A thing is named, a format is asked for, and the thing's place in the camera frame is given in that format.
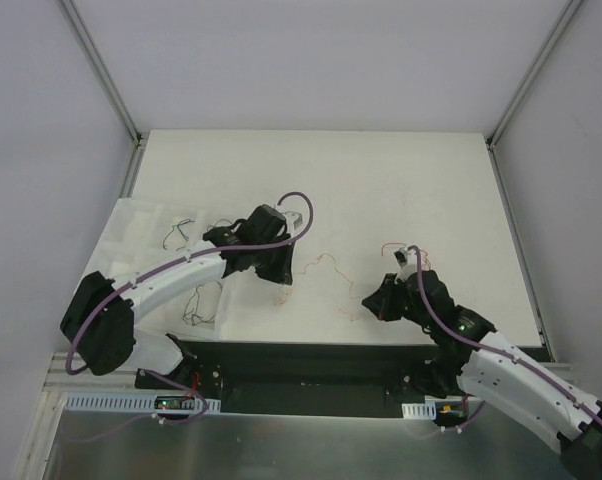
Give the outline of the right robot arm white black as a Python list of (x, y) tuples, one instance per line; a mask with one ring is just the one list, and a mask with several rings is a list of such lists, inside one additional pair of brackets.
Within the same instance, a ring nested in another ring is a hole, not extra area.
[(602, 400), (541, 366), (487, 319), (458, 305), (435, 271), (388, 274), (362, 306), (384, 322), (408, 320), (437, 345), (411, 374), (424, 395), (479, 398), (558, 453), (575, 479), (602, 479)]

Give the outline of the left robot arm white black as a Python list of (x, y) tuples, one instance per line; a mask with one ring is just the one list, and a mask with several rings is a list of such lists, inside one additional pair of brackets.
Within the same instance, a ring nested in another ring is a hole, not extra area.
[[(263, 204), (246, 219), (214, 227), (202, 239), (164, 264), (121, 280), (94, 271), (80, 281), (61, 321), (70, 343), (66, 371), (95, 376), (120, 367), (157, 373), (169, 388), (185, 387), (192, 365), (178, 338), (144, 330), (140, 322), (173, 298), (208, 283), (253, 269), (275, 284), (292, 282), (294, 246), (312, 225), (311, 218)], [(70, 363), (79, 357), (83, 368)]]

